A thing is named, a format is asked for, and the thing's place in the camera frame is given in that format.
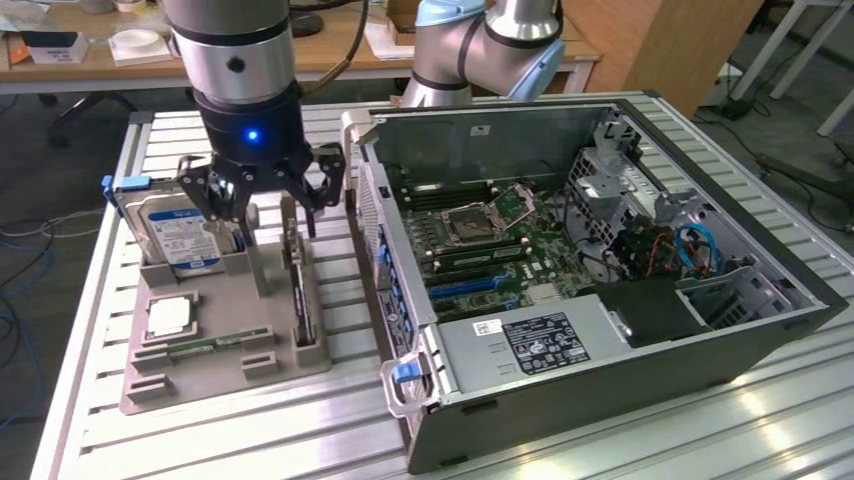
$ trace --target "power supply label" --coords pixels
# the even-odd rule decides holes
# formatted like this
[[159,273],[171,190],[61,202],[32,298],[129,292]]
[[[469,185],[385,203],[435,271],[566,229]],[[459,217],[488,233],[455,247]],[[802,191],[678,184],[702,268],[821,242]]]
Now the power supply label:
[[564,313],[504,325],[522,371],[529,375],[590,360]]

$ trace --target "blue cable on floor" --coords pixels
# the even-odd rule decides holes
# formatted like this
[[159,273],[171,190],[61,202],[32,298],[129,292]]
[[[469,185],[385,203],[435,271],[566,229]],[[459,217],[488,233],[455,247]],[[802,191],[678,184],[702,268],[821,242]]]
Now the blue cable on floor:
[[24,325],[24,322],[22,322],[22,320],[18,318],[8,299],[27,292],[27,290],[30,290],[39,283],[39,281],[42,281],[42,279],[47,275],[54,265],[54,254],[47,249],[23,247],[20,245],[4,242],[2,240],[0,240],[0,246],[4,246],[20,252],[40,254],[45,257],[45,262],[43,262],[42,270],[39,271],[39,273],[36,273],[36,275],[28,281],[26,281],[24,284],[20,285],[15,290],[6,293],[0,292],[0,303],[3,303],[7,309],[10,310],[8,313],[0,314],[0,320],[7,322],[10,324],[10,327],[18,330],[18,335],[23,340],[24,348],[27,349],[27,353],[30,354],[32,367],[36,373],[34,395],[30,401],[27,402],[27,404],[12,414],[10,418],[7,418],[3,421],[3,423],[0,423],[0,432],[2,432],[3,428],[11,423],[14,423],[18,418],[24,416],[24,414],[38,405],[39,401],[42,400],[42,396],[45,395],[45,371],[42,369],[42,362],[39,361],[36,347],[34,345],[32,337],[30,336],[30,331],[27,330],[27,326]]
[[42,370],[42,362],[39,362],[39,355],[36,353],[36,348],[34,346],[27,327],[14,315],[0,314],[0,318],[15,325],[15,327],[18,328],[22,339],[24,340],[24,348],[27,348],[27,353],[30,354],[32,366],[36,371],[36,385],[32,398],[30,399],[27,404],[18,410],[18,412],[15,412],[3,423],[0,423],[0,432],[3,432],[3,428],[12,422],[15,422],[19,417],[24,416],[30,409],[36,406],[39,400],[42,400],[42,396],[45,395],[45,372]]

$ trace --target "blue cable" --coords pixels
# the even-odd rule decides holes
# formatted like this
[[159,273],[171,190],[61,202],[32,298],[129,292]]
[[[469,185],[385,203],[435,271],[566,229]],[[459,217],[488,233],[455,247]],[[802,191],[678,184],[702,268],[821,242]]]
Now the blue cable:
[[39,355],[36,353],[36,348],[32,342],[32,338],[30,336],[30,331],[27,330],[27,326],[24,325],[24,323],[20,321],[20,319],[15,315],[15,311],[12,310],[12,305],[8,302],[8,299],[11,297],[20,295],[27,290],[30,290],[45,278],[45,276],[47,275],[54,265],[54,253],[47,248],[23,247],[20,245],[4,242],[2,240],[0,240],[0,246],[4,246],[20,252],[39,253],[45,256],[45,259],[46,259],[42,266],[42,270],[27,282],[24,282],[23,285],[20,285],[15,290],[10,292],[6,292],[6,293],[0,292],[0,300],[6,304],[10,310],[8,314],[0,313],[0,320],[4,320],[10,324],[11,328],[18,329],[18,334],[20,335],[20,338],[24,342],[24,348],[27,349],[27,353],[30,354],[34,370],[36,372],[36,383],[34,386],[32,397],[27,402],[27,404],[12,414],[12,416],[10,416],[10,418],[7,418],[3,423],[0,423],[0,431],[3,431],[3,428],[7,425],[10,425],[12,422],[15,422],[15,420],[20,418],[38,405],[45,395],[45,371],[42,368],[42,362],[39,361]]
[[722,266],[722,259],[721,259],[721,255],[718,253],[718,247],[716,246],[716,237],[712,234],[712,231],[700,223],[686,223],[685,225],[682,225],[680,228],[677,228],[677,232],[676,232],[676,241],[674,243],[677,244],[677,248],[680,249],[680,257],[682,258],[682,261],[685,262],[685,265],[689,268],[694,268],[694,262],[692,262],[692,258],[689,257],[689,254],[685,253],[685,250],[682,249],[682,247],[685,246],[685,241],[682,240],[682,230],[696,230],[698,231],[705,237],[706,237],[706,242],[709,242],[709,250],[710,250],[710,255],[712,255],[712,259],[716,263],[716,272],[721,271],[721,266]]
[[15,412],[12,416],[6,419],[3,423],[0,423],[0,431],[3,431],[3,428],[7,425],[10,425],[12,422],[15,422],[15,420],[30,411],[30,409],[36,405],[36,403],[42,399],[42,396],[45,394],[45,371],[42,370],[39,355],[36,353],[36,348],[34,346],[32,339],[30,338],[30,332],[27,331],[27,327],[18,320],[15,315],[0,314],[0,318],[3,318],[6,321],[11,322],[16,326],[18,331],[22,335],[22,339],[24,340],[24,347],[27,348],[27,353],[30,353],[34,369],[36,370],[36,385],[35,385],[32,398],[30,399],[27,404],[18,410],[18,412]]

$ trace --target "circuit board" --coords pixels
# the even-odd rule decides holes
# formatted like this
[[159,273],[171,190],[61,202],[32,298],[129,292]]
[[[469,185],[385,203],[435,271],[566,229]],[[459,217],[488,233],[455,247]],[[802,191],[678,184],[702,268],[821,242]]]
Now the circuit board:
[[594,284],[550,206],[518,183],[490,202],[403,215],[439,321],[568,299]]

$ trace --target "aluminum extrusion table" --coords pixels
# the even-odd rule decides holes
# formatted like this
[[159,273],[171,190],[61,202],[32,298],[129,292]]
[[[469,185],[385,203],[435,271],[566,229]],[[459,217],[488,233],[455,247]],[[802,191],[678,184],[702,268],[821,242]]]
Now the aluminum extrusion table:
[[[840,294],[854,298],[852,257],[662,100],[625,96]],[[338,140],[342,112],[385,105],[307,107],[309,140],[315,145]],[[209,148],[195,112],[137,115],[118,175],[165,175],[183,154]],[[666,186],[685,183],[665,159],[650,154],[644,161]],[[277,198],[275,194],[255,197],[262,207],[262,241],[281,232]],[[34,478],[410,478],[398,423],[385,406],[377,345],[342,208],[327,212],[318,232],[313,245],[333,370],[127,417],[117,403],[141,250],[109,209]],[[853,372],[849,309],[732,384],[418,478],[850,475]]]

